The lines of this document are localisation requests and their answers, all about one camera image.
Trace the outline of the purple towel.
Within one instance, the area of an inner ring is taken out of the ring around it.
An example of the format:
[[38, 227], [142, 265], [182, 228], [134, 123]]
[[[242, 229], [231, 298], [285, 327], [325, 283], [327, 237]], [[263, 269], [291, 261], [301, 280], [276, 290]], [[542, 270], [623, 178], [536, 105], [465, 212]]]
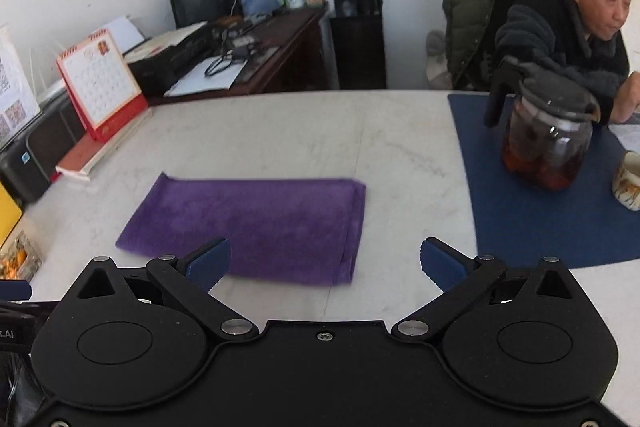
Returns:
[[366, 187], [352, 179], [181, 180], [161, 174], [116, 241], [146, 257], [183, 257], [215, 237], [229, 272], [311, 286], [352, 281]]

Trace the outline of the glass ashtray with peels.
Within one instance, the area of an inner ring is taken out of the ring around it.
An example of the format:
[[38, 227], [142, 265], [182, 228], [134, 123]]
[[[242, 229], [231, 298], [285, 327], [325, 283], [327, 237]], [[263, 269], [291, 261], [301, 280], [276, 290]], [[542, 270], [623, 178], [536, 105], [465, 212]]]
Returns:
[[19, 231], [1, 247], [0, 277], [2, 281], [30, 282], [42, 265], [38, 248], [25, 231]]

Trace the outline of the yellow box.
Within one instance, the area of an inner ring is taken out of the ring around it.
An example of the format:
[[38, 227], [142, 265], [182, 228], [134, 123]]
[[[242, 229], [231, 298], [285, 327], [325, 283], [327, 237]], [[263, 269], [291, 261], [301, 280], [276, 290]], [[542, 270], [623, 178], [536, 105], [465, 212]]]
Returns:
[[0, 245], [3, 245], [6, 239], [21, 220], [22, 210], [15, 202], [14, 198], [6, 191], [6, 188], [0, 184]]

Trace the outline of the black printer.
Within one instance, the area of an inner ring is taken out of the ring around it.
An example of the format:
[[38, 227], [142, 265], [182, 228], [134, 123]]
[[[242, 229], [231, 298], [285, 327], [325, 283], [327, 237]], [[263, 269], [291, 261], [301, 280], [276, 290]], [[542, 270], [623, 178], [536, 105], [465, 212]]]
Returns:
[[52, 98], [41, 113], [1, 150], [1, 183], [24, 208], [47, 192], [58, 162], [86, 134], [66, 91]]
[[201, 22], [142, 42], [124, 55], [144, 97], [163, 98], [175, 84], [213, 54], [214, 26]]

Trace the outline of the blue table mat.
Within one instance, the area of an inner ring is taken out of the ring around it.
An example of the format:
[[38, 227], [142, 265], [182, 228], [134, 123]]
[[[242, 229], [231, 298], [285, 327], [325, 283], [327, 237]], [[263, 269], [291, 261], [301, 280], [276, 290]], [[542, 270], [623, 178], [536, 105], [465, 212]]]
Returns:
[[506, 171], [501, 160], [506, 118], [484, 126], [486, 94], [450, 94], [470, 189], [477, 251], [509, 265], [534, 265], [544, 256], [570, 269], [639, 257], [639, 215], [615, 199], [611, 184], [625, 154], [611, 130], [594, 132], [576, 181], [550, 192]]

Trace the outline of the red notebook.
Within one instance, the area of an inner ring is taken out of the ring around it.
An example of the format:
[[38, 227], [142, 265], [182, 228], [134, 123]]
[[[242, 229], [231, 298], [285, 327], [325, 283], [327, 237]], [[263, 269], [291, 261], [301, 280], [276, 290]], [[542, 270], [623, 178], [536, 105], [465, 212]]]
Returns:
[[151, 115], [152, 109], [145, 109], [107, 142], [98, 142], [85, 134], [58, 162], [55, 173], [74, 180], [90, 181], [102, 160], [115, 152]]

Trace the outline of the glass teapot with tea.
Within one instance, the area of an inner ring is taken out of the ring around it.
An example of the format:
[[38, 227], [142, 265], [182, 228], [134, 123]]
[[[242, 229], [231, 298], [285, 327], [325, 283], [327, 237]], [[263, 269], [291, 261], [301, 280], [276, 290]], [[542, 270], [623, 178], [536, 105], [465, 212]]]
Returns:
[[575, 81], [508, 56], [492, 76], [486, 127], [499, 124], [509, 95], [514, 101], [502, 143], [504, 167], [530, 184], [565, 190], [582, 168], [600, 121], [598, 101]]

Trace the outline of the ceramic tea cup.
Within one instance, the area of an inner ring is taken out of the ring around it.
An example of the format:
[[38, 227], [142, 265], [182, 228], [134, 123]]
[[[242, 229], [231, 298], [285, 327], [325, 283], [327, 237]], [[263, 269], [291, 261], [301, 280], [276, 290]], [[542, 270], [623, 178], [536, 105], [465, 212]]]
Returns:
[[612, 181], [617, 202], [630, 211], [640, 209], [640, 155], [628, 150], [618, 164]]

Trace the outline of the QR code paper sign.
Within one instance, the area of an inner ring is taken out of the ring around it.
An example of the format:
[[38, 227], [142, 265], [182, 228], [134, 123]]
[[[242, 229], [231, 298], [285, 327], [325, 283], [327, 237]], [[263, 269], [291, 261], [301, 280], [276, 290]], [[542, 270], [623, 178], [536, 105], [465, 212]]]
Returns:
[[5, 146], [40, 114], [40, 107], [6, 25], [1, 26], [0, 55], [0, 140]]

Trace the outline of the white paper sheet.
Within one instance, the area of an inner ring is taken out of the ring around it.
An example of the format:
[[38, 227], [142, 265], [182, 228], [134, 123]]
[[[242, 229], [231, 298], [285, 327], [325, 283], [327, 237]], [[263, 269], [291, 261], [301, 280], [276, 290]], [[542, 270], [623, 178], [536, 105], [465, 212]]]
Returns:
[[245, 68], [247, 61], [233, 60], [231, 57], [214, 56], [196, 65], [180, 78], [164, 98], [179, 98], [208, 91], [228, 90]]

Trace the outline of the red desk calendar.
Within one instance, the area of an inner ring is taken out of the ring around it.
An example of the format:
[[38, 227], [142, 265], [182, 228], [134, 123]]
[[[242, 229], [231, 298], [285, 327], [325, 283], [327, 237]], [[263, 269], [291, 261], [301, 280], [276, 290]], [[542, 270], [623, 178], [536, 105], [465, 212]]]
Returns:
[[106, 143], [149, 105], [108, 29], [100, 29], [56, 58], [81, 124]]

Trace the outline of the grey slippers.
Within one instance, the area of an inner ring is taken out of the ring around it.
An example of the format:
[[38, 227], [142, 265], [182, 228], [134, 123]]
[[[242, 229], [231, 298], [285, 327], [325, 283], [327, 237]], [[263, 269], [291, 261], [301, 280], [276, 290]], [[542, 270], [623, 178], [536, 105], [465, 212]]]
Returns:
[[426, 79], [432, 90], [451, 90], [452, 80], [448, 72], [445, 33], [431, 30], [425, 39]]

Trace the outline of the dark wooden desk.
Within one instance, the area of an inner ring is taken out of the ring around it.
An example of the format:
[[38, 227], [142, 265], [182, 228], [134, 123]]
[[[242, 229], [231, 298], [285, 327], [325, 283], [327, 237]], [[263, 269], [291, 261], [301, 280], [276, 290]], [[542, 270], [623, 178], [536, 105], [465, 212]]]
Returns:
[[253, 30], [260, 42], [260, 52], [247, 62], [230, 88], [175, 98], [151, 98], [149, 104], [161, 106], [212, 98], [328, 90], [330, 77], [322, 42], [322, 23], [327, 15], [328, 8], [322, 6], [270, 18]]

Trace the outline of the man in black fleece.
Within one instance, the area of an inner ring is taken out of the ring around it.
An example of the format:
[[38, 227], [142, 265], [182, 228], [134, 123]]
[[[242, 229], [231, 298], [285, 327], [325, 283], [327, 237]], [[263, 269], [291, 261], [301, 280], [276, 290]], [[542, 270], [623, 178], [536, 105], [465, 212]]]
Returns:
[[498, 57], [536, 64], [575, 81], [600, 105], [603, 124], [639, 108], [639, 74], [622, 28], [631, 0], [515, 0], [496, 35]]

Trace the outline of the black computer monitor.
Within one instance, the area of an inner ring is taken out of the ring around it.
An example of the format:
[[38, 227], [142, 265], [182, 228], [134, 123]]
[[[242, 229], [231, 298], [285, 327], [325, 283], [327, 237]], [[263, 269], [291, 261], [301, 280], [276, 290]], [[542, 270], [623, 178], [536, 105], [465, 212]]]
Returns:
[[213, 23], [226, 14], [224, 0], [169, 0], [177, 28]]

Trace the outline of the black water dispenser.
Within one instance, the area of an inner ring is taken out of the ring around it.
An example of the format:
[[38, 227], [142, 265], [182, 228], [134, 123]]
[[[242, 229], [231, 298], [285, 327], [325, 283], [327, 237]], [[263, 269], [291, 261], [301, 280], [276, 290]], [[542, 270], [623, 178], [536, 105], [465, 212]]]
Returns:
[[341, 90], [387, 88], [383, 0], [334, 0], [330, 18]]

